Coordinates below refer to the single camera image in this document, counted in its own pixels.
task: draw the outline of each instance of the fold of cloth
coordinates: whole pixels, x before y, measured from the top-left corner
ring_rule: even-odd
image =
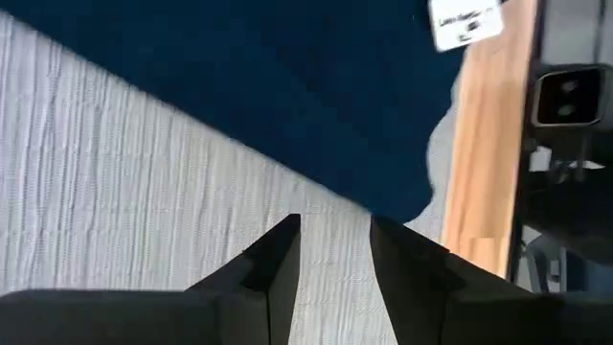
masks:
[[[426,0],[0,0],[76,53],[371,211],[416,217],[463,50]]]

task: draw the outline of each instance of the white textured surface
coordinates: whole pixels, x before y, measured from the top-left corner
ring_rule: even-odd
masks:
[[[551,64],[592,63],[601,0],[547,0],[541,58]]]
[[[443,223],[453,118],[430,148]],[[303,215],[291,344],[394,344],[369,214],[0,13],[0,293],[184,289]]]

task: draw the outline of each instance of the camera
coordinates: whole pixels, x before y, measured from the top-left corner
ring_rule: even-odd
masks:
[[[611,67],[601,64],[555,66],[535,83],[532,123],[536,127],[594,127],[604,121],[611,90]]]

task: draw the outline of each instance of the dark blue cloth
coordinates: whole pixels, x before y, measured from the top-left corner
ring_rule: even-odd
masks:
[[[371,211],[417,216],[462,50],[426,0],[0,0],[76,53]]]

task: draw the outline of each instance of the sticker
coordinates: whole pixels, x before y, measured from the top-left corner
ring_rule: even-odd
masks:
[[[430,22],[439,52],[499,35],[504,29],[499,0],[430,0]]]

